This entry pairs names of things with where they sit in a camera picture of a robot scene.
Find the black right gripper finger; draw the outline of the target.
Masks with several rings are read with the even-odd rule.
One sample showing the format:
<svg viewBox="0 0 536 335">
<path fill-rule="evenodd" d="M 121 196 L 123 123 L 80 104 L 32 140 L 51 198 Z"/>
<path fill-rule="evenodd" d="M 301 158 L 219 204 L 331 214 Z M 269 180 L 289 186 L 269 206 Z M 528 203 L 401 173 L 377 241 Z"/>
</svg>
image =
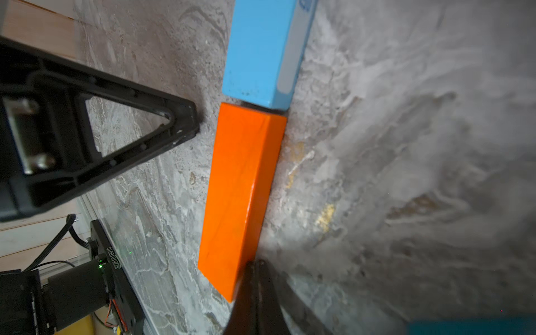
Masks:
<svg viewBox="0 0 536 335">
<path fill-rule="evenodd" d="M 265 260 L 249 262 L 224 334 L 289 334 Z"/>
</svg>

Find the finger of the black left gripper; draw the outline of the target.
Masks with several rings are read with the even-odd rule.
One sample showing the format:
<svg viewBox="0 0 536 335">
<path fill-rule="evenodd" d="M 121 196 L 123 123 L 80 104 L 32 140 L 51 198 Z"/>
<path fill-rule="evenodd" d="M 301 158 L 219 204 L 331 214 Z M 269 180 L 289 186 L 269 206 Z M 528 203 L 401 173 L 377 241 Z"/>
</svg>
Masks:
<svg viewBox="0 0 536 335">
<path fill-rule="evenodd" d="M 54 209 L 195 137 L 195 103 L 1 39 L 1 220 Z"/>
</svg>

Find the orange wooden block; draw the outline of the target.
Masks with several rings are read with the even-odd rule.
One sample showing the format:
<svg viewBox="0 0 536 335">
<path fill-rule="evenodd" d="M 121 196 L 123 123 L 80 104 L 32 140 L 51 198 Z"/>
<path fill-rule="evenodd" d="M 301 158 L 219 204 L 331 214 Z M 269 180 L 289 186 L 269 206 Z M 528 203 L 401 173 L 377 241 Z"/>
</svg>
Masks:
<svg viewBox="0 0 536 335">
<path fill-rule="evenodd" d="M 220 106 L 198 269 L 228 302 L 255 258 L 286 124 L 282 115 Z"/>
</svg>

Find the light blue wooden block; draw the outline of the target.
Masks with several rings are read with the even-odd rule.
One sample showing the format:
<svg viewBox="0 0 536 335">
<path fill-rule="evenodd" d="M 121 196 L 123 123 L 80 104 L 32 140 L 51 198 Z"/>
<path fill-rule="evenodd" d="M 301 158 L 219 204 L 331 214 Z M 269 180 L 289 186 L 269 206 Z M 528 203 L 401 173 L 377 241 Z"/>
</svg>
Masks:
<svg viewBox="0 0 536 335">
<path fill-rule="evenodd" d="M 288 110 L 316 7 L 312 0 L 236 1 L 223 94 L 270 110 Z"/>
</svg>

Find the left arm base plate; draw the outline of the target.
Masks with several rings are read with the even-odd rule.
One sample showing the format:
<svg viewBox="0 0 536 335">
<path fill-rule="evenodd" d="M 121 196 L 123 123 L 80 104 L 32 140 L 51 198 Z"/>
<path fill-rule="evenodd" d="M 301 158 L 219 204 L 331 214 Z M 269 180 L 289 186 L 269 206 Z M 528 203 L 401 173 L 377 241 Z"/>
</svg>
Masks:
<svg viewBox="0 0 536 335">
<path fill-rule="evenodd" d="M 89 254 L 103 274 L 110 315 L 106 324 L 119 334 L 144 334 L 145 314 L 103 224 L 90 223 Z"/>
</svg>

